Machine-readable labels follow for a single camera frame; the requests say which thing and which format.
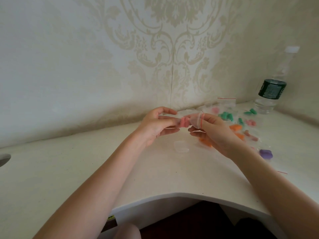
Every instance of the white desk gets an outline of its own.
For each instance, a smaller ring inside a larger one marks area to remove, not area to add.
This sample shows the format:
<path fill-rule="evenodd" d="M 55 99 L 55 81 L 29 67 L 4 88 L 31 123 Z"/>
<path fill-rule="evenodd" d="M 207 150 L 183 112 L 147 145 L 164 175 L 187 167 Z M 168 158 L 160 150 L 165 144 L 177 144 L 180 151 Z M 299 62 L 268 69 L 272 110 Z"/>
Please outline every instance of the white desk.
<path fill-rule="evenodd" d="M 0 149 L 0 154 L 12 155 L 0 168 L 1 237 L 31 238 L 137 126 L 127 124 Z M 319 202 L 319 129 L 273 112 L 261 132 L 273 151 L 271 164 L 287 172 L 283 176 Z M 190 151 L 176 153 L 176 140 L 186 140 Z M 158 138 L 142 153 L 113 213 L 174 196 L 209 200 L 258 216 L 268 214 L 235 164 L 200 145 L 186 128 Z"/>

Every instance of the damask pattern wallpaper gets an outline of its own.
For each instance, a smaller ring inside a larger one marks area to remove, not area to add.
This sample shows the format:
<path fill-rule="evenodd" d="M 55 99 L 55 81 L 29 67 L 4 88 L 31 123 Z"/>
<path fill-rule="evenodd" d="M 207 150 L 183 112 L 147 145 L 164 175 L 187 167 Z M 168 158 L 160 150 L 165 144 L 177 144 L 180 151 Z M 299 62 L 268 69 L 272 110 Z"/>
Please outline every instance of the damask pattern wallpaper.
<path fill-rule="evenodd" d="M 318 0 L 0 0 L 0 147 L 254 99 L 301 46 L 279 108 L 319 119 Z"/>

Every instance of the purple clay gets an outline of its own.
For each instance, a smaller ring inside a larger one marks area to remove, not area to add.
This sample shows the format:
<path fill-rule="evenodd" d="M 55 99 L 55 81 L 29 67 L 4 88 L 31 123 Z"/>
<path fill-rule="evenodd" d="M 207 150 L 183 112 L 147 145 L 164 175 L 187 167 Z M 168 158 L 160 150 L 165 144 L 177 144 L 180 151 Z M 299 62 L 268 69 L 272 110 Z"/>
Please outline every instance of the purple clay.
<path fill-rule="evenodd" d="M 263 159 L 271 159 L 273 158 L 272 152 L 266 149 L 260 149 L 259 154 Z"/>

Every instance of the plastic bottle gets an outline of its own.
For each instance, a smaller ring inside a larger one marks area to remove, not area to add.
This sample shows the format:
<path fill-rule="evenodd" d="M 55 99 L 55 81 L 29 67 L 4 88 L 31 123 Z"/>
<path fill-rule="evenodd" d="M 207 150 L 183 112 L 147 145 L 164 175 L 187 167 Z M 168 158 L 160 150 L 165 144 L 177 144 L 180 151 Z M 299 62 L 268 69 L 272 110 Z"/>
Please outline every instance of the plastic bottle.
<path fill-rule="evenodd" d="M 287 85 L 285 78 L 289 71 L 289 63 L 298 51 L 299 46 L 286 47 L 285 59 L 278 66 L 276 74 L 271 79 L 264 80 L 255 100 L 255 109 L 258 113 L 268 114 L 277 105 L 278 99 Z"/>

